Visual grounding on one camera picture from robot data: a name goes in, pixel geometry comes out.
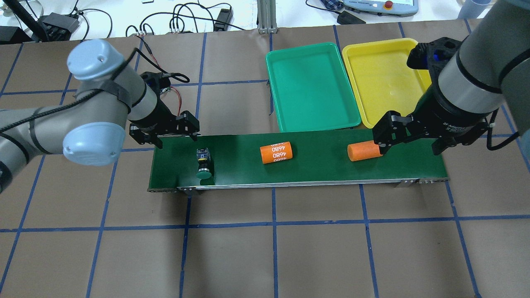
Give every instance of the electric cable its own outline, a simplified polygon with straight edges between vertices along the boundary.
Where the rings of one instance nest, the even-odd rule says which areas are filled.
[[[107,37],[106,38],[109,38],[110,37],[110,34],[112,33],[112,17],[110,16],[110,14],[106,11],[103,11],[103,10],[100,10],[100,9],[97,9],[97,8],[85,8],[85,9],[82,9],[82,10],[78,10],[78,13],[79,12],[85,12],[85,11],[99,11],[99,12],[102,12],[104,14],[106,14],[108,17],[109,17],[109,20],[110,20],[110,30],[109,30],[109,34],[107,34]]]
[[[178,14],[175,14],[175,11],[176,11],[177,6],[183,6],[183,7],[186,7],[186,8],[190,11],[190,13],[191,13],[191,15],[192,15],[192,17],[193,17],[193,22],[195,23],[195,31],[198,33],[198,32],[199,32],[199,27],[197,26],[197,19],[195,19],[195,14],[194,14],[193,11],[191,10],[191,8],[189,8],[189,7],[187,7],[187,6],[184,6],[183,4],[177,4],[177,5],[175,5],[175,6],[173,7],[173,15],[176,15],[177,17],[179,16]],[[179,22],[178,22],[178,21],[176,22],[176,27],[177,27],[177,29],[179,28]]]
[[[136,26],[134,26],[134,25],[129,25],[129,26],[127,26],[127,28],[125,29],[125,36],[128,36],[128,35],[127,35],[127,32],[129,31],[129,28],[133,28],[133,29],[136,31],[136,34],[140,35],[140,31],[138,31],[138,28],[136,28]]]
[[[207,8],[213,8],[213,7],[215,7],[215,6],[219,6],[219,5],[223,5],[223,4],[228,5],[228,6],[230,7],[230,10],[232,10],[232,6],[230,5],[230,3],[226,3],[226,2],[217,3],[216,5],[212,5],[212,6],[209,6],[209,7],[207,7]]]
[[[152,13],[152,14],[146,16],[146,17],[142,20],[141,24],[143,24],[143,23],[144,23],[149,17],[152,17],[152,16],[154,16],[154,15],[158,15],[158,14],[172,14],[172,15],[175,15],[174,13],[171,13],[171,12],[155,12],[155,13]],[[212,19],[207,19],[207,18],[205,18],[205,17],[189,16],[189,15],[183,15],[183,14],[181,14],[181,15],[179,15],[179,16],[182,16],[182,17],[192,17],[192,18],[195,18],[195,19],[198,19],[198,20],[206,20],[206,21],[211,21],[211,20],[212,20]],[[225,22],[221,22],[221,21],[218,21],[218,20],[214,20],[214,21],[216,21],[216,22],[218,22],[218,23],[221,23],[221,24],[224,24],[224,25],[228,25],[228,26],[230,26],[230,27],[234,27],[234,28],[239,29],[239,30],[245,30],[245,29],[243,29],[243,28],[241,28],[241,27],[238,27],[238,26],[233,25],[233,24],[230,24],[230,23],[225,23]]]
[[[491,118],[489,122],[490,127],[488,127],[488,136],[486,138],[486,148],[488,148],[488,150],[490,151],[501,149],[505,147],[506,145],[510,144],[511,142],[513,142],[515,139],[517,139],[517,137],[519,137],[519,132],[515,132],[514,134],[506,138],[504,141],[502,141],[500,144],[495,145],[495,146],[491,145],[491,140],[492,140],[492,135],[493,135],[493,127],[491,125],[495,123],[495,118],[497,117],[498,112],[499,112],[499,109],[491,113]]]
[[[37,14],[35,13],[35,11],[33,11],[33,8],[31,8],[31,5],[30,5],[30,2],[28,0],[26,0],[26,4],[28,5],[28,7],[30,8],[31,12],[33,13],[33,15],[35,16],[36,19],[38,19],[39,17],[37,16]]]
[[[148,23],[144,23],[144,32],[146,35],[147,35],[147,30],[145,30],[145,26],[149,26],[149,28],[151,29],[151,33],[155,35],[155,31],[153,30],[153,27],[151,27],[151,25],[149,25]]]
[[[179,16],[174,16],[173,18],[171,18],[169,20],[169,30],[174,30],[175,32],[177,32],[175,26],[171,27],[171,25],[173,24],[173,20],[174,19],[177,19],[177,24],[178,24],[179,20],[182,21],[182,30],[180,30],[180,32],[184,31],[184,29],[186,28],[186,23],[184,23],[184,20],[181,17],[179,17]]]
[[[85,23],[86,23],[86,32],[85,32],[85,36],[83,36],[83,38],[81,39],[81,41],[84,41],[86,36],[89,35],[89,30],[90,30],[90,24],[89,24],[89,21],[86,19],[86,17],[84,16],[84,13],[81,12],[81,13],[78,13],[77,15],[80,15],[84,20],[85,20]]]
[[[340,12],[338,12],[338,11],[333,11],[333,10],[328,10],[327,8],[320,8],[320,7],[313,6],[313,5],[309,4],[307,2],[307,0],[305,0],[305,5],[307,5],[309,7],[312,7],[312,8],[316,8],[316,9],[321,10],[321,11],[329,11],[329,12],[334,12],[336,14],[340,14]]]

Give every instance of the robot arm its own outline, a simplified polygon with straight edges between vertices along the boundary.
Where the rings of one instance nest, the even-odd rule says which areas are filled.
[[[464,42],[441,38],[419,44],[407,64],[429,69],[432,85],[413,113],[388,111],[375,125],[380,153],[418,138],[436,139],[436,155],[470,145],[491,132],[485,118],[506,100],[530,157],[529,20],[529,0],[500,0]]]
[[[139,76],[128,65],[133,54],[125,60],[104,40],[82,42],[67,61],[70,72],[82,82],[74,103],[0,110],[0,192],[37,155],[63,153],[84,165],[115,162],[127,119],[132,123],[130,134],[141,144],[162,147],[157,138],[162,134],[195,138],[198,120],[188,111],[178,117],[171,114],[159,94],[160,88],[169,86],[169,77],[187,77]]]

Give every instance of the grid line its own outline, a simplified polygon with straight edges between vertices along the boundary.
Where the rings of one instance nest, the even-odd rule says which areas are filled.
[[[459,216],[460,221],[498,221],[498,220],[525,220],[530,219],[530,214],[512,215],[476,215]],[[373,223],[417,223],[417,222],[450,222],[454,217],[418,217],[418,218],[378,218],[368,219]],[[283,221],[283,222],[247,222],[227,224],[190,224],[189,229],[225,229],[230,227],[254,227],[254,226],[291,226],[291,225],[339,225],[339,224],[364,224],[364,220],[323,220],[323,221]],[[135,226],[105,226],[104,231],[139,231],[139,230],[175,230],[185,229],[185,224],[176,225],[135,225]],[[0,229],[0,233],[16,233],[19,229]],[[27,232],[84,232],[99,231],[98,226],[78,227],[26,227],[20,229],[21,233]]]
[[[276,188],[272,193],[272,266],[274,277],[274,298],[278,298],[278,233],[276,225]]]
[[[363,206],[363,221],[364,221],[365,232],[366,232],[366,245],[368,247],[368,259],[370,261],[370,271],[372,272],[372,283],[374,285],[374,296],[375,298],[379,298],[379,288],[377,287],[377,276],[375,274],[374,253],[372,251],[372,237],[370,236],[370,223],[368,219],[368,211],[366,209],[364,187],[362,184],[359,184],[359,192],[361,194],[361,205]]]
[[[405,31],[403,30],[403,25],[401,25],[401,22],[398,22],[397,25],[399,26],[399,31],[401,32],[401,37],[405,38]]]
[[[191,214],[191,196],[188,197],[188,203],[186,205],[186,220],[184,225],[184,240],[182,241],[182,259],[180,263],[180,280],[179,280],[179,298],[182,298],[184,294],[184,276],[186,268],[186,254],[188,252],[188,233],[190,227],[190,214]]]
[[[107,219],[107,211],[109,209],[109,198],[112,194],[112,187],[114,186],[114,177],[116,175],[116,168],[118,167],[118,161],[114,162],[114,167],[112,167],[112,175],[110,176],[109,181],[109,190],[107,191],[107,198],[105,200],[105,206],[103,207],[103,215],[101,216],[101,223],[98,228],[98,240],[96,241],[96,248],[94,250],[94,258],[92,259],[92,267],[90,268],[89,282],[86,287],[86,296],[85,298],[90,297],[90,292],[92,291],[92,282],[94,281],[94,273],[96,270],[96,263],[98,262],[99,249],[101,247],[101,238],[103,237],[103,231],[105,227],[105,220]]]
[[[206,52],[206,36],[207,33],[204,33],[202,37],[202,52],[200,55],[200,68],[199,68],[199,83],[197,84],[197,105],[195,106],[195,118],[199,119],[199,109],[200,109],[200,94],[202,90],[202,73],[204,71],[204,56]]]
[[[0,97],[4,94],[5,88],[7,87],[7,83],[9,82],[9,78],[11,77],[11,74],[13,74],[13,70],[15,69],[15,65],[17,60],[19,60],[20,52],[22,52],[22,47],[24,46],[23,43],[20,44],[19,51],[16,53],[15,59],[13,60],[13,64],[11,65],[11,68],[9,69],[9,73],[7,74],[7,77],[5,78],[4,85],[2,86],[2,90],[0,90]]]
[[[462,245],[462,251],[464,252],[464,258],[467,265],[467,271],[469,272],[469,277],[471,279],[473,292],[475,293],[476,298],[481,298],[482,296],[480,295],[479,288],[476,284],[475,274],[473,273],[473,267],[471,266],[471,260],[469,259],[469,254],[467,252],[464,233],[462,232],[462,227],[460,226],[460,218],[458,217],[458,212],[456,211],[455,200],[453,199],[453,193],[451,192],[449,181],[445,182],[445,188],[447,189],[447,196],[449,197],[449,203],[451,204],[451,209],[453,210],[456,229],[458,230],[458,237],[460,238],[460,244]]]
[[[42,156],[40,159],[39,168],[37,169],[37,173],[35,174],[35,179],[33,181],[33,185],[31,187],[30,195],[28,196],[28,201],[26,202],[26,207],[24,208],[24,213],[22,214],[22,218],[20,219],[19,228],[17,229],[15,240],[13,241],[13,246],[11,247],[11,252],[9,254],[9,257],[7,259],[7,264],[4,268],[4,274],[2,275],[2,280],[0,281],[0,293],[2,292],[2,289],[4,287],[5,279],[7,277],[7,272],[9,271],[9,267],[11,265],[11,261],[13,260],[13,255],[15,254],[16,245],[19,242],[20,233],[22,230],[22,226],[24,225],[24,221],[26,219],[26,215],[28,214],[28,210],[30,208],[31,199],[33,198],[33,194],[35,193],[35,188],[37,187],[37,181],[39,181],[39,175],[40,171],[42,170],[42,165],[44,164],[45,155]]]

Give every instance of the blue tape line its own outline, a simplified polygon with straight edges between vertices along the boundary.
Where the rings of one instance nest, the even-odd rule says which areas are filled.
[[[122,149],[122,152],[154,151],[155,147]]]
[[[456,229],[458,230],[458,236],[460,237],[460,244],[462,245],[462,250],[464,251],[465,263],[467,265],[467,271],[469,272],[469,276],[471,279],[471,285],[473,286],[473,291],[475,292],[475,296],[477,298],[481,298],[482,296],[479,293],[479,288],[476,285],[475,274],[473,273],[473,268],[471,267],[471,260],[469,259],[469,254],[467,253],[467,246],[464,240],[464,233],[462,232],[462,227],[460,226],[460,218],[458,217],[458,212],[456,211],[455,200],[453,199],[453,193],[451,192],[451,188],[449,187],[449,181],[445,181],[445,188],[447,189],[447,196],[449,197],[451,209],[453,209]]]
[[[2,280],[0,281],[0,293],[2,292],[2,288],[4,287],[5,279],[7,277],[7,272],[9,271],[9,266],[11,265],[11,261],[13,260],[13,255],[15,254],[16,245],[19,242],[20,233],[22,230],[22,226],[24,225],[24,221],[26,220],[26,215],[28,214],[28,210],[30,208],[31,199],[33,198],[33,194],[35,193],[35,188],[37,187],[37,181],[39,181],[40,171],[42,170],[42,165],[44,164],[45,155],[42,156],[40,159],[39,168],[37,170],[37,174],[35,175],[35,179],[33,181],[33,186],[31,187],[30,195],[28,197],[28,201],[26,202],[26,207],[24,208],[24,213],[22,213],[22,218],[20,219],[19,228],[17,229],[15,240],[13,241],[13,246],[11,247],[11,252],[9,253],[9,257],[7,259],[7,264],[4,268],[4,274],[2,275]]]
[[[469,26],[469,22],[467,21],[467,19],[464,19],[464,23],[465,23],[465,26],[467,27],[467,31],[469,32],[469,34],[471,34],[471,27]]]
[[[144,46],[144,40],[141,38],[139,40],[140,40],[140,45],[138,46],[138,49],[142,51],[142,47]],[[138,70],[139,63],[140,63],[140,54],[136,54],[136,63],[134,64],[134,71]]]
[[[24,44],[21,43],[19,51],[16,53],[15,59],[13,60],[13,64],[11,65],[11,68],[9,69],[9,73],[7,74],[7,77],[5,78],[5,82],[4,82],[4,85],[2,86],[2,90],[0,90],[0,95],[4,94],[5,88],[7,87],[7,83],[9,82],[9,78],[11,77],[11,74],[13,74],[13,70],[15,69],[15,64],[17,60],[19,60],[20,52],[22,52],[23,46]]]
[[[272,188],[272,263],[274,272],[274,298],[278,298],[278,236],[276,227],[276,188]]]
[[[268,226],[273,225],[271,222],[252,222],[252,223],[227,223],[227,224],[190,224],[190,229],[223,229],[227,227],[251,227],[251,226]]]
[[[96,241],[96,249],[94,251],[94,258],[92,259],[92,267],[90,269],[89,284],[86,287],[86,298],[90,297],[90,292],[92,290],[92,281],[94,280],[94,272],[96,269],[96,263],[98,262],[99,248],[101,246],[101,238],[103,237],[103,231],[105,230],[105,220],[107,219],[107,210],[109,209],[109,198],[112,193],[112,187],[114,186],[114,177],[116,176],[116,168],[118,166],[118,161],[115,161],[114,167],[112,168],[112,174],[110,176],[109,190],[107,192],[107,198],[105,200],[105,206],[103,208],[103,215],[101,216],[101,223],[99,227],[98,240]]]
[[[199,68],[199,86],[197,88],[197,105],[195,106],[195,118],[199,119],[199,108],[200,108],[200,93],[202,89],[202,71],[204,70],[204,55],[206,52],[206,35],[207,33],[204,33],[204,36],[202,38],[202,53],[200,55],[200,68]]]
[[[530,214],[514,215],[479,215],[479,216],[459,216],[461,221],[485,221],[485,220],[522,220],[530,218]]]
[[[23,95],[23,94],[44,94],[44,93],[63,93],[63,90],[41,90],[41,91],[20,91],[20,92],[5,92],[3,95]]]
[[[273,51],[272,39],[273,39],[272,33],[269,33],[269,52]]]
[[[184,275],[186,267],[186,254],[188,252],[188,232],[190,226],[190,213],[191,213],[191,196],[188,197],[188,204],[186,205],[186,221],[184,228],[184,240],[182,242],[182,260],[180,264],[180,281],[179,281],[179,298],[182,298],[184,294]]]
[[[112,187],[114,186],[114,177],[116,176],[116,168],[117,167],[118,167],[118,161],[116,160],[114,162],[114,166],[112,167],[112,174],[110,176],[109,190],[107,191],[107,199],[109,199],[110,195],[112,194]]]
[[[405,38],[405,31],[403,30],[403,26],[401,25],[401,22],[398,22],[397,25],[399,26],[399,31],[401,32],[401,37]]]
[[[97,226],[75,226],[75,227],[27,227],[21,232],[85,232],[99,231]]]
[[[453,217],[420,217],[420,218],[388,218],[368,220],[369,223],[420,223],[420,222],[450,222]]]
[[[370,259],[370,270],[372,271],[372,283],[374,284],[374,295],[375,295],[375,298],[379,298],[379,289],[377,287],[377,277],[375,275],[374,254],[372,252],[372,237],[370,237],[368,211],[366,209],[364,187],[362,184],[359,184],[359,191],[361,194],[361,204],[363,206],[363,220],[364,220],[365,231],[366,231],[366,244],[368,246],[368,257]]]
[[[210,83],[202,83],[202,85],[205,86],[205,85],[249,84],[249,83],[264,83],[264,82],[268,82],[268,81],[269,81],[269,80],[248,80],[248,81],[210,82]]]
[[[94,251],[94,258],[92,259],[92,267],[90,268],[89,284],[86,287],[85,298],[89,298],[90,292],[92,291],[92,282],[94,281],[94,272],[96,270],[96,263],[98,262],[99,248],[101,246],[101,238],[103,237],[103,230],[105,227],[105,219],[107,217],[108,209],[109,209],[109,199],[107,198],[105,200],[105,207],[103,209],[103,215],[101,216],[101,224],[99,227],[98,240],[96,241],[96,249]]]
[[[70,73],[68,75],[68,80],[66,80],[66,86],[65,86],[65,89],[63,90],[63,94],[61,95],[61,102],[59,103],[60,106],[63,105],[63,102],[65,101],[65,96],[66,96],[66,90],[68,90],[68,85],[70,85],[70,80],[72,79],[72,73]]]
[[[339,48],[339,52],[340,52],[339,34],[337,32],[337,26],[336,25],[333,25],[333,33],[335,34],[335,43],[337,44],[337,47]]]
[[[276,222],[276,225],[328,225],[328,224],[364,224],[364,220],[284,221],[284,222]]]
[[[502,113],[504,113],[504,117],[506,117],[506,120],[508,121],[508,125],[510,126],[511,132],[514,134],[515,126],[511,122],[511,119],[510,119],[510,116],[508,115],[508,111],[506,110],[506,107],[504,105],[500,107],[501,107]],[[528,170],[528,172],[530,172],[530,162],[528,161],[525,153],[523,152],[523,147],[521,146],[521,142],[519,141],[519,138],[515,139],[515,141],[517,142],[517,146],[519,146],[519,151],[521,152],[521,155],[523,156],[523,160],[525,161],[526,169]]]

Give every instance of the green tray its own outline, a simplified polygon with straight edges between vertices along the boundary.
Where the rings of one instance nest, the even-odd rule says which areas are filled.
[[[359,109],[339,49],[318,43],[266,56],[280,132],[357,126]]]
[[[343,129],[282,134],[162,138],[155,149],[149,191],[273,186],[338,185],[400,182],[425,179],[445,181],[441,156],[434,156],[432,140],[420,139],[392,148],[383,157],[351,162],[347,146],[372,139],[369,129]],[[260,146],[290,141],[293,158],[262,164]],[[214,176],[198,179],[196,149],[208,147]]]

